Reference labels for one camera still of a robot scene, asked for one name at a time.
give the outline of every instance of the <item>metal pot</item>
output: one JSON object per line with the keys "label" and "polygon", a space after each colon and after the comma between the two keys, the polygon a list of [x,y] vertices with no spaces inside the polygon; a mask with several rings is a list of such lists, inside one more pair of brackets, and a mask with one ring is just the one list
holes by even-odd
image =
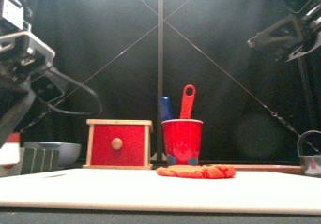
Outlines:
{"label": "metal pot", "polygon": [[308,176],[321,177],[321,155],[309,155],[302,154],[302,144],[304,140],[310,134],[321,134],[317,130],[306,131],[298,138],[297,141],[297,151],[300,157],[300,163],[304,174]]}

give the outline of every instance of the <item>blue handle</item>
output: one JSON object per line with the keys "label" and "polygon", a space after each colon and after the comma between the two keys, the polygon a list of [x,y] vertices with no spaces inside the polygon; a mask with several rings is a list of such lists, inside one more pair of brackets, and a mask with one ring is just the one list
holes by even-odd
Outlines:
{"label": "blue handle", "polygon": [[162,121],[173,119],[171,102],[167,97],[161,98],[161,118]]}

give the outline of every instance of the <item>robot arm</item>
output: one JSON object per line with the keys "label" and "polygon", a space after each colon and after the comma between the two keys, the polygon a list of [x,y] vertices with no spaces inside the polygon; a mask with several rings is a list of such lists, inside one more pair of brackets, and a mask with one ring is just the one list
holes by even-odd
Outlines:
{"label": "robot arm", "polygon": [[317,0],[284,0],[290,15],[249,40],[274,61],[286,61],[321,46],[321,4]]}
{"label": "robot arm", "polygon": [[[0,0],[0,94],[9,93],[17,97],[0,115],[0,148],[36,97],[62,113],[96,115],[102,111],[95,92],[54,67],[55,51],[31,32],[31,25],[24,20],[28,9],[24,3],[25,0]],[[66,95],[68,83],[94,96],[99,106],[96,112],[64,111],[52,105]]]}

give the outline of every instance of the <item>red wooden box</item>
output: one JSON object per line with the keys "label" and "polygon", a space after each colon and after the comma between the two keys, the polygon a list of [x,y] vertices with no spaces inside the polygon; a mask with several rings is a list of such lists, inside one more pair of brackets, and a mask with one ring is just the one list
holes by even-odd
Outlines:
{"label": "red wooden box", "polygon": [[150,169],[151,121],[88,119],[84,168]]}

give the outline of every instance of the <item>black curtain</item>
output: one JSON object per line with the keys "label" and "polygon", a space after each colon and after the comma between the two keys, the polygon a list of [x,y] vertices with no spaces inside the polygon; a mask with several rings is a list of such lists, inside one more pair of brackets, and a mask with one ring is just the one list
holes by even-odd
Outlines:
{"label": "black curtain", "polygon": [[[82,143],[84,159],[88,118],[151,120],[157,130],[158,5],[159,0],[29,0],[32,32],[55,49],[55,66],[95,90],[104,110],[90,117],[48,112],[25,130],[25,141]],[[257,101],[300,132],[310,128],[298,65],[274,63],[247,46],[286,15],[281,0],[163,0],[163,95],[178,118],[183,87],[197,88],[191,118],[205,122],[201,160],[298,161],[296,135]],[[60,107],[91,111],[95,102],[78,90]],[[17,129],[45,111],[36,101]]]}

